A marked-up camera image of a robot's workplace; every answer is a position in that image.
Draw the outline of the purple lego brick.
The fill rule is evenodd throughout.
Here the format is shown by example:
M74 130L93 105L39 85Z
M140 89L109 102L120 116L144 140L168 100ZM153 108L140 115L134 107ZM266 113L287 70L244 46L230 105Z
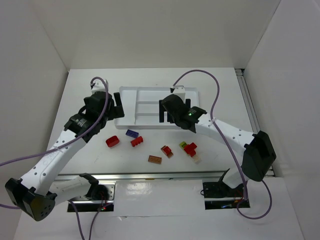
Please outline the purple lego brick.
M126 136L131 137L131 138L138 138L139 137L139 133L133 130L128 129L125 133Z

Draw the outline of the brown lego plate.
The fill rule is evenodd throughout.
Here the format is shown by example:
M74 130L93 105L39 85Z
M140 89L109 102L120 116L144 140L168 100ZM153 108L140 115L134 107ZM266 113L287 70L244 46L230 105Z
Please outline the brown lego plate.
M149 155L148 162L149 163L153 163L153 164L157 164L157 165L161 165L162 164L162 158L158 157L158 156L154 156L154 155Z

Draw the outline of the red and brown lego stack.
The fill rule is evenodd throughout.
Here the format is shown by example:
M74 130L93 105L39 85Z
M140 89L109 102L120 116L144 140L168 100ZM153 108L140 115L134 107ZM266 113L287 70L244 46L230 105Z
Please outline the red and brown lego stack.
M172 150L167 145L163 146L161 151L167 158L171 158L174 155Z

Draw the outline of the red ridged lego brick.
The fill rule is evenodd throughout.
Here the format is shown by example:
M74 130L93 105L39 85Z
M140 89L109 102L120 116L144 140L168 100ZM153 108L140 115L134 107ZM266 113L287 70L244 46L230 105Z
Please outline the red ridged lego brick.
M139 145L139 144L141 144L143 142L144 142L143 137L142 136L138 136L137 138L133 139L130 143L131 143L132 147L135 147L135 146L137 146L137 145Z

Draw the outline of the red cross lego brick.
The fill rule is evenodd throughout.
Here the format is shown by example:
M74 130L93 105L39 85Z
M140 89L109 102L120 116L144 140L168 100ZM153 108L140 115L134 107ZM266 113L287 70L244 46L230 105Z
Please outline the red cross lego brick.
M187 144L187 145L185 145L184 147L183 147L183 150L185 151L185 153L187 154L187 155L189 155L191 158L193 158L197 153L196 153L196 148L197 148L198 146L194 143L194 142L192 142L192 143L190 143L190 144Z

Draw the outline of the red rounded lego brick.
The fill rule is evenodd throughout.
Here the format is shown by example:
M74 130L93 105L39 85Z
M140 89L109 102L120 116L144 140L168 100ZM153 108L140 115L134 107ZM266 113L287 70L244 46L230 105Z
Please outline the red rounded lego brick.
M109 148L112 148L114 146L116 146L117 144L120 143L120 140L119 138L116 136L116 135L113 135L111 137L109 137L106 141L105 141L106 145L109 147Z

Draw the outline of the tan lego plate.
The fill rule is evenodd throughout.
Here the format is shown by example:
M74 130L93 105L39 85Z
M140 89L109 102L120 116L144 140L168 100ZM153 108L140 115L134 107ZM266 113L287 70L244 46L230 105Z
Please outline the tan lego plate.
M195 154L191 158L195 164L199 164L201 162L201 158L197 154Z

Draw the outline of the green lego brick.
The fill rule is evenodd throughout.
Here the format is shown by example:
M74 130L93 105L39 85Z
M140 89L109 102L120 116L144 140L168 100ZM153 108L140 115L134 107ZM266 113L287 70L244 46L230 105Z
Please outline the green lego brick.
M187 144L185 141L183 141L183 142L181 142L181 143L179 144L179 147L180 147L182 150L184 150L187 145L188 145L188 144Z

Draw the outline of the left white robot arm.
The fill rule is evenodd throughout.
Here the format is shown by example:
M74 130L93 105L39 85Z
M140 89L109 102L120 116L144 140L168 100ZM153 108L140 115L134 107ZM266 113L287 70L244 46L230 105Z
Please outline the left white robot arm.
M125 116L120 94L109 94L107 80L94 77L90 88L91 96L84 98L84 106L69 118L51 149L40 154L41 159L31 170L5 184L12 203L37 222L45 219L56 205L73 198L83 196L106 202L109 196L108 189L89 173L55 183L66 164L107 121Z

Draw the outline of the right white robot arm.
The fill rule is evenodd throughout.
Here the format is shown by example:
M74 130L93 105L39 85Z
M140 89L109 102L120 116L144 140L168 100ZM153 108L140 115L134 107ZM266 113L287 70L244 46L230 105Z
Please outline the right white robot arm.
M253 133L236 128L211 117L204 109L190 106L183 92L172 88L170 95L159 100L159 122L168 121L183 130L207 136L227 146L232 154L242 157L236 167L229 169L219 180L223 190L235 189L249 180L261 182L276 160L276 152L267 133Z

